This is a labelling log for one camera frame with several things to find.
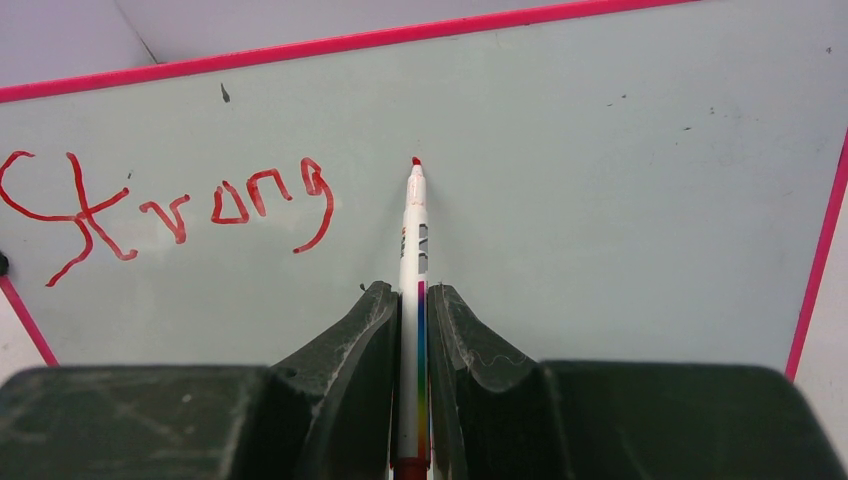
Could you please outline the white red marker pen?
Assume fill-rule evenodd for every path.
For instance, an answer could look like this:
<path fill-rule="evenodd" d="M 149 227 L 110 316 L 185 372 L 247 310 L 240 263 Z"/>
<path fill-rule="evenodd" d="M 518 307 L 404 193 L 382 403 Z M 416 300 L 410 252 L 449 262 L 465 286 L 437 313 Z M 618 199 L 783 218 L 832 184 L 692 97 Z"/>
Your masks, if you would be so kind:
<path fill-rule="evenodd" d="M 399 266 L 399 393 L 392 467 L 396 479 L 425 479 L 430 468 L 427 339 L 428 214 L 421 160 L 411 160 Z"/>

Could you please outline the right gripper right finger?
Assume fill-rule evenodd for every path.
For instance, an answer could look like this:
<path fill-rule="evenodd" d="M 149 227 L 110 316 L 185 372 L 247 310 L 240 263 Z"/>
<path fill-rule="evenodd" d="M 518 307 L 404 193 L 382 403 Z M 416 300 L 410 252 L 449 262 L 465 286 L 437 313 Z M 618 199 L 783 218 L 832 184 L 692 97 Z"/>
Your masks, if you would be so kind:
<path fill-rule="evenodd" d="M 438 479 L 843 479 L 802 394 L 759 366 L 537 362 L 428 292 Z"/>

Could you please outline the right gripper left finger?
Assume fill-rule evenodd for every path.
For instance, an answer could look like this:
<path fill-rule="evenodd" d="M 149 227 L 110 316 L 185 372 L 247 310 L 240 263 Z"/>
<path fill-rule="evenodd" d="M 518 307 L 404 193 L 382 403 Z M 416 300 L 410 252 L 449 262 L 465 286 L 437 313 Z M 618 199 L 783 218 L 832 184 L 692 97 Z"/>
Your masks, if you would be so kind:
<path fill-rule="evenodd" d="M 43 367 L 1 390 L 5 479 L 384 479 L 398 296 L 271 366 Z"/>

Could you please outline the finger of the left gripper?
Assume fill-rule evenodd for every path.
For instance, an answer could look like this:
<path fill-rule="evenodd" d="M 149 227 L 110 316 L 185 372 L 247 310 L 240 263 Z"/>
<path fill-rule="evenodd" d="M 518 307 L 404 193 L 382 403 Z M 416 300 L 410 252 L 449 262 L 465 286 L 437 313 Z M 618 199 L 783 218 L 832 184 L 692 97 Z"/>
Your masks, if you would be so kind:
<path fill-rule="evenodd" d="M 0 253 L 0 276 L 1 277 L 4 277 L 8 274 L 9 267 L 10 267 L 10 264 L 9 264 L 8 258 L 3 253 Z"/>

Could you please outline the pink framed whiteboard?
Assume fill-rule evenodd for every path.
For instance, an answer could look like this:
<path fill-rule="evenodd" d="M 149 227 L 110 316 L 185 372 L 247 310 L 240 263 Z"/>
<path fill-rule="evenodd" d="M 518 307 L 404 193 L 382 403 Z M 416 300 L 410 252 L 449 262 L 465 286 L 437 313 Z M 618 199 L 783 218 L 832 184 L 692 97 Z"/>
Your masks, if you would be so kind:
<path fill-rule="evenodd" d="M 5 88 L 1 248 L 63 364 L 269 363 L 429 278 L 528 356 L 785 366 L 843 1 L 587 1 Z"/>

